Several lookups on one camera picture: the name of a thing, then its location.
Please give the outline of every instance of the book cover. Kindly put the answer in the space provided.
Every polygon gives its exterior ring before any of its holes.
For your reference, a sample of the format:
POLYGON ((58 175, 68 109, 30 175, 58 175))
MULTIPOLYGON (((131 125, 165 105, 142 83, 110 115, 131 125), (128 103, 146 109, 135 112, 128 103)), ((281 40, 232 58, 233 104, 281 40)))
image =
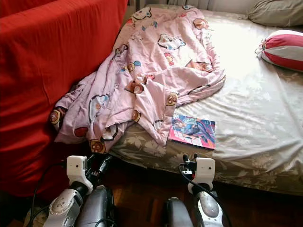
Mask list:
POLYGON ((214 127, 214 121, 174 114, 168 139, 215 149, 214 127))

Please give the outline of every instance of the gray pillow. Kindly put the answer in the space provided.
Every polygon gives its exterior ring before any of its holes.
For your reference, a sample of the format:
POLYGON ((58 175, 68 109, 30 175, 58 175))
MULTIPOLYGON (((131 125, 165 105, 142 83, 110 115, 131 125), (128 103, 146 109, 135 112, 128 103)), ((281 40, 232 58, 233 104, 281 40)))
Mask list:
POLYGON ((258 0, 248 17, 266 26, 303 25, 303 0, 258 0))

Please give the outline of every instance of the pillow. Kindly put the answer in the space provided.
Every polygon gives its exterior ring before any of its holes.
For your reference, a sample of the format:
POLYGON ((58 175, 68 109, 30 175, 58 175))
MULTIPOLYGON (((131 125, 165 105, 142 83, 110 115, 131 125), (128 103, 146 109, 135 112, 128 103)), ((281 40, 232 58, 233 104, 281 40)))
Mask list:
POLYGON ((248 17, 266 26, 303 25, 303 0, 259 0, 248 17))
POLYGON ((261 44, 264 60, 284 68, 303 71, 303 33, 278 30, 261 44))

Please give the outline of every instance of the pink blanket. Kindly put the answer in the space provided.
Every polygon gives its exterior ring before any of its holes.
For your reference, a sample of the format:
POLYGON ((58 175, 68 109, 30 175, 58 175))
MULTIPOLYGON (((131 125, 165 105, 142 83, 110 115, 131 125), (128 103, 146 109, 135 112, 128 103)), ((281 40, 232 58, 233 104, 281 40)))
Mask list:
POLYGON ((89 140, 108 152, 137 122, 165 146, 176 106, 210 96, 224 84, 201 11, 143 8, 123 27, 99 69, 59 100, 50 120, 56 142, 89 140))

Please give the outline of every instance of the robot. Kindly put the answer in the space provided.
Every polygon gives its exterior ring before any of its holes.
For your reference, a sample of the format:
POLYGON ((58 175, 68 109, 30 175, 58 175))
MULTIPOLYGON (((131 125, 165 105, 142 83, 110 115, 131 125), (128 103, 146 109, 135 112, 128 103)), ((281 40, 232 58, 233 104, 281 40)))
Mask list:
MULTIPOLYGON (((188 190, 194 196, 198 227, 223 227, 223 210, 215 199, 216 192, 210 192, 213 188, 215 161, 198 157, 197 154, 194 157, 195 161, 190 161, 187 155, 184 155, 184 163, 179 165, 179 171, 189 181, 188 190)), ((166 226, 194 227, 184 203, 178 198, 168 199, 166 212, 166 226)))
MULTIPOLYGON (((110 189, 99 182, 104 175, 111 155, 93 154, 67 158, 67 176, 70 187, 65 189, 49 206, 49 216, 44 227, 116 227, 114 222, 114 199, 110 189), (91 168, 94 160, 101 163, 96 170, 91 168)), ((188 190, 194 196, 198 227, 223 227, 223 209, 216 199, 213 188, 215 161, 199 158, 190 161, 183 156, 180 173, 189 181, 188 190)), ((184 203, 171 197, 166 203, 169 227, 193 227, 184 203)))

